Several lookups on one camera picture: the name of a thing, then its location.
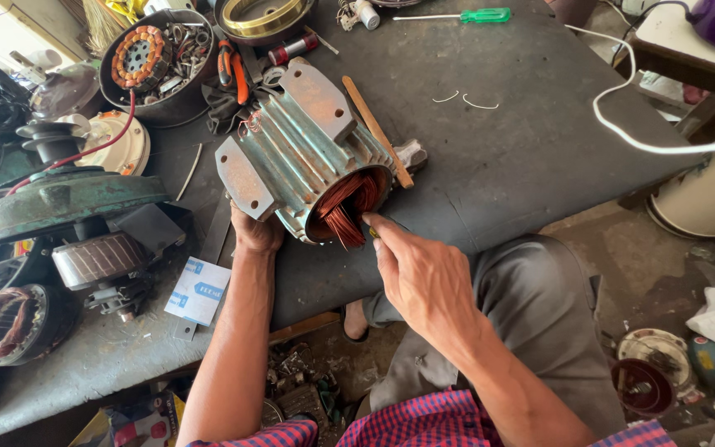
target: checkered shirt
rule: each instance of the checkered shirt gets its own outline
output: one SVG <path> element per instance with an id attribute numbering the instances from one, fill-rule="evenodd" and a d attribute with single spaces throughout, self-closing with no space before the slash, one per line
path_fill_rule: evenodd
<path id="1" fill-rule="evenodd" d="M 238 441 L 195 441 L 187 447 L 311 447 L 313 421 L 286 421 Z M 441 391 L 403 401 L 353 422 L 336 447 L 503 447 L 484 407 L 470 391 Z M 676 447 L 656 421 L 611 435 L 591 447 Z"/>

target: white wire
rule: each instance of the white wire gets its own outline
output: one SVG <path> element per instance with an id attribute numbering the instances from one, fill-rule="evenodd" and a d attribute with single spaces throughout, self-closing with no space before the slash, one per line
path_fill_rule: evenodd
<path id="1" fill-rule="evenodd" d="M 571 26 L 571 25 L 565 25 L 565 26 L 567 28 L 574 29 L 575 31 L 580 31 L 582 33 L 587 33 L 587 34 L 591 34 L 594 36 L 605 37 L 607 39 L 611 39 L 612 41 L 619 42 L 628 49 L 628 51 L 631 55 L 631 77 L 628 78 L 628 80 L 625 81 L 623 84 L 618 85 L 616 87 L 611 87 L 609 90 L 602 92 L 600 95 L 598 95 L 592 101 L 592 108 L 595 110 L 595 116 L 597 116 L 597 120 L 600 121 L 601 124 L 610 128 L 611 130 L 613 130 L 614 133 L 616 133 L 617 135 L 620 135 L 622 137 L 622 139 L 624 139 L 631 146 L 633 146 L 637 149 L 651 152 L 653 154 L 685 155 L 685 154 L 702 154 L 704 152 L 715 152 L 715 143 L 703 144 L 703 145 L 698 145 L 698 146 L 686 146 L 686 147 L 658 147 L 658 146 L 648 145 L 648 144 L 645 144 L 645 143 L 642 143 L 642 142 L 636 140 L 634 137 L 631 137 L 624 130 L 622 130 L 620 127 L 618 127 L 616 124 L 614 124 L 611 121 L 609 121 L 608 119 L 604 118 L 603 115 L 601 114 L 601 109 L 600 109 L 600 107 L 598 107 L 597 103 L 601 100 L 601 98 L 610 94 L 612 91 L 617 91 L 617 90 L 620 90 L 621 88 L 625 88 L 625 87 L 629 86 L 633 82 L 633 78 L 636 76 L 636 58 L 633 56 L 633 47 L 631 47 L 628 42 L 622 41 L 621 39 L 617 39 L 616 37 L 607 36 L 605 34 L 600 34 L 600 33 L 595 33 L 594 31 L 588 31 L 586 29 L 577 28 L 577 27 Z"/>
<path id="2" fill-rule="evenodd" d="M 605 4 L 609 5 L 609 6 L 611 6 L 612 8 L 614 8 L 614 10 L 617 12 L 617 14 L 619 14 L 620 17 L 622 17 L 622 20 L 623 20 L 625 23 L 627 23 L 628 26 L 630 26 L 631 28 L 633 28 L 633 25 L 631 25 L 631 23 L 628 22 L 628 19 L 625 18 L 625 14 L 622 14 L 622 11 L 620 11 L 620 8 L 617 8 L 617 5 L 615 5 L 614 3 L 612 3 L 611 0 L 601 0 L 601 1 L 602 1 L 603 3 L 605 3 Z"/>
<path id="3" fill-rule="evenodd" d="M 459 95 L 459 90 L 457 90 L 457 93 L 454 93 L 452 96 L 449 96 L 449 97 L 446 98 L 446 99 L 441 99 L 441 100 L 439 101 L 439 100 L 437 100 L 437 99 L 435 99 L 435 98 L 432 98 L 432 100 L 435 101 L 436 103 L 445 103 L 446 101 L 448 101 L 449 99 L 451 99 L 451 98 L 453 98 L 453 97 L 455 97 L 455 96 L 457 96 L 457 95 Z"/>
<path id="4" fill-rule="evenodd" d="M 472 103 L 471 101 L 465 99 L 466 96 L 468 96 L 467 93 L 462 96 L 462 100 L 465 101 L 466 103 L 472 105 L 473 107 L 479 107 L 480 109 L 497 109 L 497 108 L 498 108 L 498 104 L 496 104 L 496 107 L 482 107 L 482 106 L 477 106 L 476 104 Z"/>

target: orange pliers handle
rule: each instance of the orange pliers handle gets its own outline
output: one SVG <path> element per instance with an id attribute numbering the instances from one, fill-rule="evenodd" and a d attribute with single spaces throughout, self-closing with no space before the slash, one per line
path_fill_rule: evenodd
<path id="1" fill-rule="evenodd" d="M 242 56 L 239 53 L 234 53 L 231 64 L 233 65 L 233 75 L 236 76 L 237 100 L 240 104 L 247 102 L 247 97 L 250 92 L 247 89 L 247 81 L 245 80 L 245 70 L 242 68 Z"/>
<path id="2" fill-rule="evenodd" d="M 227 87 L 236 78 L 237 99 L 240 104 L 247 102 L 250 92 L 245 81 L 245 70 L 242 68 L 242 57 L 233 50 L 228 40 L 219 42 L 219 55 L 217 56 L 217 70 L 219 82 Z"/>

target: foot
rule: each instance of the foot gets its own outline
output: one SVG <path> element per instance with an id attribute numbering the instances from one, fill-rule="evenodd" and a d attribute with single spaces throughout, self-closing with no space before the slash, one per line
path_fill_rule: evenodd
<path id="1" fill-rule="evenodd" d="M 346 305 L 344 317 L 344 332 L 352 340 L 358 340 L 369 328 L 369 322 L 363 315 L 363 300 L 357 300 Z"/>

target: knee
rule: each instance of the knee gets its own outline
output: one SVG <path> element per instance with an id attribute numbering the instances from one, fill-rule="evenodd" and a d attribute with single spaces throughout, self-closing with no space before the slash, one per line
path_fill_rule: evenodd
<path id="1" fill-rule="evenodd" d="M 576 298 L 585 300 L 588 286 L 573 253 L 559 240 L 541 235 L 526 235 L 483 252 L 473 284 L 478 304 L 485 308 L 504 297 L 562 308 Z M 482 300 L 491 302 L 482 306 Z"/>

